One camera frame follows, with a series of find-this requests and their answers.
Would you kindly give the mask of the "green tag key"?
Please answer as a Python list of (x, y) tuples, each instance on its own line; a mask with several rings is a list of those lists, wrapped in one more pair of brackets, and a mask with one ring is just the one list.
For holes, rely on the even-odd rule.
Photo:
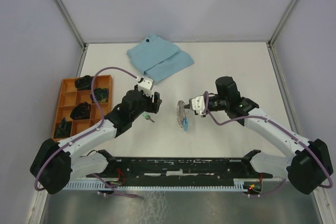
[(146, 112), (143, 112), (143, 113), (142, 113), (142, 116), (143, 116), (146, 120), (148, 120), (148, 121), (150, 121), (150, 122), (152, 122), (152, 123), (155, 122), (155, 121), (151, 118), (151, 116), (150, 116), (148, 113), (146, 113)]

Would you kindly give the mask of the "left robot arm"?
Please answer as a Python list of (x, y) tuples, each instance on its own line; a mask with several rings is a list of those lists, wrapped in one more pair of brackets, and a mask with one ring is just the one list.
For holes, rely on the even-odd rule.
[(94, 126), (59, 142), (51, 138), (43, 141), (30, 167), (35, 190), (46, 190), (52, 195), (77, 178), (100, 173), (112, 176), (116, 171), (112, 155), (104, 150), (89, 156), (85, 153), (125, 133), (142, 113), (158, 113), (161, 103), (158, 92), (147, 96), (142, 91), (130, 90)]

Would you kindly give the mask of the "metal key organizer blue handle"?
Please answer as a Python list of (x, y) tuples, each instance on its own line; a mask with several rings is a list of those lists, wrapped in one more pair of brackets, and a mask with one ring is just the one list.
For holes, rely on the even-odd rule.
[(186, 103), (184, 103), (184, 101), (179, 100), (177, 102), (177, 108), (176, 108), (176, 115), (177, 115), (177, 122), (180, 126), (180, 128), (182, 128), (184, 130), (184, 132), (187, 132), (188, 130), (188, 119), (186, 116), (186, 110), (189, 110), (190, 106)]

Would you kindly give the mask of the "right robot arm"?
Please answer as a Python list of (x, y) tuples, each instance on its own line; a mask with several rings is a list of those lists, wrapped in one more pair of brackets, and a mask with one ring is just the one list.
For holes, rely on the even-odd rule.
[(224, 111), (229, 119), (214, 122), (226, 125), (238, 122), (240, 125), (256, 132), (276, 147), (283, 156), (265, 154), (260, 150), (245, 155), (241, 172), (246, 177), (258, 173), (267, 173), (289, 181), (299, 192), (308, 195), (316, 188), (333, 187), (332, 162), (326, 143), (320, 139), (307, 139), (288, 130), (271, 118), (253, 100), (243, 97), (232, 77), (220, 77), (215, 81), (217, 92), (204, 92), (191, 98), (186, 109), (201, 117), (213, 117), (213, 112)]

